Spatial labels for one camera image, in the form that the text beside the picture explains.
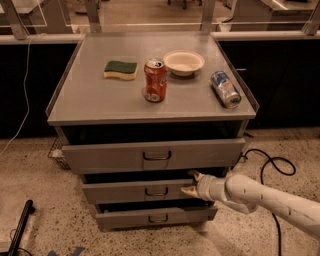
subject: blue can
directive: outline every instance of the blue can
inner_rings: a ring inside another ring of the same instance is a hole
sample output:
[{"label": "blue can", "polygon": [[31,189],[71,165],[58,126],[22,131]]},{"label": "blue can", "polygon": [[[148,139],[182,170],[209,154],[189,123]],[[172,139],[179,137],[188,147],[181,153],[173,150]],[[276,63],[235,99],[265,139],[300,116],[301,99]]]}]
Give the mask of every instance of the blue can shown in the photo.
[{"label": "blue can", "polygon": [[216,91],[226,108],[235,108],[241,102],[237,88],[223,71],[216,71],[211,76],[212,88]]}]

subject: sponge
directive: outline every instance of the sponge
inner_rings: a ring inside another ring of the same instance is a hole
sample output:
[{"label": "sponge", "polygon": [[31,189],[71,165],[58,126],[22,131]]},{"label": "sponge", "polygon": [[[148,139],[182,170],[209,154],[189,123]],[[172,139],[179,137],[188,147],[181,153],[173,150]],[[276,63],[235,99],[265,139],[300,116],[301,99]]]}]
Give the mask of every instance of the sponge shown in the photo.
[{"label": "sponge", "polygon": [[138,72],[136,62],[109,61],[104,69],[104,77],[119,78],[122,80],[133,80]]}]

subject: open drawer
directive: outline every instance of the open drawer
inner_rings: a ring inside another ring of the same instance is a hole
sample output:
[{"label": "open drawer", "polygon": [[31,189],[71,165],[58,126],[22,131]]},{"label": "open drawer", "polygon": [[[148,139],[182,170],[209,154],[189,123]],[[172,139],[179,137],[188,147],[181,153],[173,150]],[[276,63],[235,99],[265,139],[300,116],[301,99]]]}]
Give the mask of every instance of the open drawer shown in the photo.
[{"label": "open drawer", "polygon": [[113,205],[96,215],[101,230],[213,220],[217,208],[198,199]]},{"label": "open drawer", "polygon": [[76,174],[234,166],[243,138],[64,146]]},{"label": "open drawer", "polygon": [[173,200],[189,198],[180,188],[192,183],[188,179],[85,184],[83,192],[91,204]]}]

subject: gray cabinet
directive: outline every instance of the gray cabinet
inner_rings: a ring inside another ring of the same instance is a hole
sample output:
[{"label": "gray cabinet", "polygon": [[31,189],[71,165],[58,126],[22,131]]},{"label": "gray cabinet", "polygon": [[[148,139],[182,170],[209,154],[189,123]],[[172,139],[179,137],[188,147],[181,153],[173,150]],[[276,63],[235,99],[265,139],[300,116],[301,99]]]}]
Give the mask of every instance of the gray cabinet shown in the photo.
[{"label": "gray cabinet", "polygon": [[[205,66],[189,78],[169,72],[161,103],[146,101],[144,63],[174,49],[192,50]],[[133,81],[104,79],[109,60],[136,61]],[[224,108],[210,88],[225,70],[242,96]],[[217,176],[234,166],[255,111],[213,38],[202,32],[88,34],[48,107],[64,156],[83,180],[102,230],[212,220],[213,202],[190,198],[192,169]]]}]

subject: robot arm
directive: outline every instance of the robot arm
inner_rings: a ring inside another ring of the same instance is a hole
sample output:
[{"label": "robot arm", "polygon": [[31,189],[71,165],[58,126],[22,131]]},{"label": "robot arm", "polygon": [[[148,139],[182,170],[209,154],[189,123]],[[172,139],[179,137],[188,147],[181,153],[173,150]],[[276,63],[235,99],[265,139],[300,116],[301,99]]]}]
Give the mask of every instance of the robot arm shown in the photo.
[{"label": "robot arm", "polygon": [[220,201],[249,214],[258,205],[320,241],[320,203],[269,188],[244,175],[217,178],[192,171],[197,184],[182,188],[190,196]]}]

